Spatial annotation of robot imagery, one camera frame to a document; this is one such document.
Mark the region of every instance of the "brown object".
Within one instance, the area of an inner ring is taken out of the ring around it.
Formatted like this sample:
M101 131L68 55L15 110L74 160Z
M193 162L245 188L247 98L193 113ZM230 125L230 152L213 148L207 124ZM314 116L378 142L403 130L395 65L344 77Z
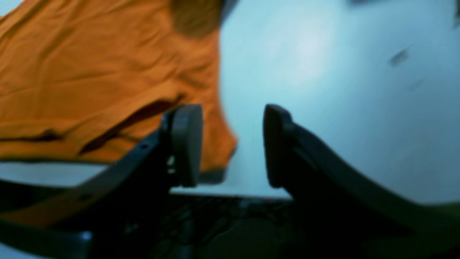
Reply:
M0 18L0 159L114 162L202 104L201 170L226 167L220 2L26 0Z

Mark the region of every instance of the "orange shirt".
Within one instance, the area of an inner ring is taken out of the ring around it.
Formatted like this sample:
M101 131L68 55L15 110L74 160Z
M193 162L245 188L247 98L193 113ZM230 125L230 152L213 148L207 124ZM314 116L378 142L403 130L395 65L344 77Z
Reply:
M198 103L201 169L226 167L220 2L26 0L0 18L0 159L113 162Z

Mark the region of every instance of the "orange cloth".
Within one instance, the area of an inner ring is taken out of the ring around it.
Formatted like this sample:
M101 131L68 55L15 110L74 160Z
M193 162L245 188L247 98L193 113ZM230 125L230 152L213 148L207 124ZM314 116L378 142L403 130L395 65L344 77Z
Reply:
M220 2L26 0L0 18L0 159L114 162L199 103L201 169L224 168Z

